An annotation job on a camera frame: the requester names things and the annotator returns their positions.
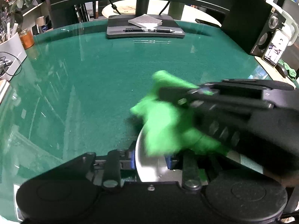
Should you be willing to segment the smartphone on stand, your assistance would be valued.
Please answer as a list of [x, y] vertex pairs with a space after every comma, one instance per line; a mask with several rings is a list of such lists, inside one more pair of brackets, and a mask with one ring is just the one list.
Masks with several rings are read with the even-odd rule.
[[272, 67], [275, 67], [286, 50], [288, 43], [289, 37], [284, 32], [277, 29], [266, 48], [262, 59]]

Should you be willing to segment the black speaker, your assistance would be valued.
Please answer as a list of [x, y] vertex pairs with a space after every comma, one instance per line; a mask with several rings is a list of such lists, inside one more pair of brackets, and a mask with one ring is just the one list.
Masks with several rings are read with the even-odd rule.
[[266, 0], [234, 0], [221, 30], [247, 54], [262, 57], [286, 18]]

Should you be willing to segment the grey monitor stand base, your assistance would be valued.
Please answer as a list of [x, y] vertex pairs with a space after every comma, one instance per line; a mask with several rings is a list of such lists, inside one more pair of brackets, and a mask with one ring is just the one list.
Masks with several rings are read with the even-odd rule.
[[136, 37], [160, 37], [160, 38], [184, 38], [185, 32], [168, 15], [150, 15], [161, 23], [141, 27], [130, 23], [136, 15], [114, 15], [108, 18], [107, 38], [136, 38]]

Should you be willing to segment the white bowl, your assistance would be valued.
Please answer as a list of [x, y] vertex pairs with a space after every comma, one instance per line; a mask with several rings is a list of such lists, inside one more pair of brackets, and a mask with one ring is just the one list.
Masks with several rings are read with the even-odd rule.
[[170, 170], [164, 156], [148, 157], [145, 150], [145, 133], [141, 129], [135, 146], [135, 165], [142, 182], [176, 181], [181, 186], [182, 170]]

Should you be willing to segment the green cleaning cloth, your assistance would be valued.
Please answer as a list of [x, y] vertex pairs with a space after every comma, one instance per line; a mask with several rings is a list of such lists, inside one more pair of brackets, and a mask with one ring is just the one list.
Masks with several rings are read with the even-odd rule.
[[229, 148], [202, 133], [193, 125], [193, 112], [158, 100], [158, 91], [165, 86], [197, 88], [198, 86], [160, 70], [152, 75], [154, 85], [131, 113], [142, 118], [147, 156], [171, 155], [191, 149], [200, 155], [219, 153], [226, 156]]

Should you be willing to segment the orange jar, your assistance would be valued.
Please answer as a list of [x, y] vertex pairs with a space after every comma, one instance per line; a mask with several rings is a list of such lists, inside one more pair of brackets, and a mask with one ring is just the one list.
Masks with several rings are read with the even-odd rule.
[[30, 30], [24, 29], [19, 33], [19, 37], [25, 50], [34, 45], [33, 34]]

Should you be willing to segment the black pen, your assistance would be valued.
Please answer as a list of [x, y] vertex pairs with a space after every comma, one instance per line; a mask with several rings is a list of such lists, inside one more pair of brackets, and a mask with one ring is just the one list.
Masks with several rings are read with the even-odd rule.
[[172, 29], [142, 29], [142, 28], [126, 28], [123, 32], [158, 32], [158, 33], [176, 33]]

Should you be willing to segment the grey notepad on stand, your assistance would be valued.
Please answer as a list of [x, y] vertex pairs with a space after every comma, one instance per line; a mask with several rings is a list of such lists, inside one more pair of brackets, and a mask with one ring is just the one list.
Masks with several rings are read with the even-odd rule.
[[153, 29], [158, 26], [161, 26], [163, 21], [157, 18], [154, 18], [150, 15], [143, 14], [141, 16], [129, 19], [128, 23], [135, 25], [140, 28]]

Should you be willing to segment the white desk organizer box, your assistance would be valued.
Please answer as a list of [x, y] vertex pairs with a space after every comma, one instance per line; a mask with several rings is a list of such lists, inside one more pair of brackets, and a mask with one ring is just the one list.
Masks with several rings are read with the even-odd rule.
[[10, 81], [17, 74], [27, 54], [18, 33], [1, 44], [1, 80]]

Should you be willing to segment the black computer mouse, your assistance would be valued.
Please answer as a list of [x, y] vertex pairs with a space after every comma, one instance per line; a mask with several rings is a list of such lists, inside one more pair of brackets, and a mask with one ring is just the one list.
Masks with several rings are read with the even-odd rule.
[[278, 63], [276, 66], [275, 66], [276, 70], [280, 73], [280, 75], [283, 77], [283, 78], [287, 78], [288, 77], [288, 71], [286, 70], [286, 68], [281, 65], [280, 63]]

